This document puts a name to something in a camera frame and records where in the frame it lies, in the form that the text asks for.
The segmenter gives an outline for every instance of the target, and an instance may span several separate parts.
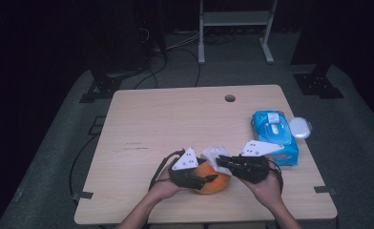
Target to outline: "wooden table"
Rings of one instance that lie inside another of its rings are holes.
[[[236,100],[227,102],[231,94]],[[292,111],[277,85],[118,91],[108,112],[74,219],[79,224],[121,222],[146,194],[161,160],[194,147],[197,156],[222,145],[237,156],[253,139],[250,121],[258,110]],[[296,219],[333,219],[336,207],[304,140],[299,165],[282,167],[282,198]],[[150,223],[273,220],[237,178],[212,195],[186,190],[160,202]]]

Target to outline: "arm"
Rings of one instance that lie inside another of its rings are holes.
[[[279,180],[274,173],[269,173],[267,179],[254,184],[247,180],[241,181],[252,191],[256,199],[273,214],[281,229],[301,229],[282,201]]]
[[[183,188],[176,186],[169,179],[168,168],[169,165],[163,168],[162,173],[157,179],[161,181],[155,183],[152,189],[149,190],[145,197],[142,198],[133,211],[116,227],[116,229],[142,228],[151,214],[152,209],[154,209],[159,202],[183,190]]]

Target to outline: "white shelf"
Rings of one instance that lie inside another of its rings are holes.
[[[203,26],[267,25],[270,11],[217,11],[203,13]]]

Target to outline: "white tag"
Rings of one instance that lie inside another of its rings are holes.
[[[176,164],[173,165],[173,170],[184,170],[192,169],[198,167],[198,161],[196,157],[196,152],[193,148],[189,148],[184,155],[182,155]]]
[[[267,113],[268,123],[280,123],[280,117],[278,113]]]
[[[249,140],[241,151],[242,156],[265,156],[282,150],[283,145],[264,141]]]

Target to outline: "hole in table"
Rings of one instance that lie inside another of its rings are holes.
[[[227,102],[235,102],[235,100],[237,100],[237,99],[235,98],[234,95],[232,95],[232,94],[227,94],[227,95],[225,96],[225,100],[226,100]]]

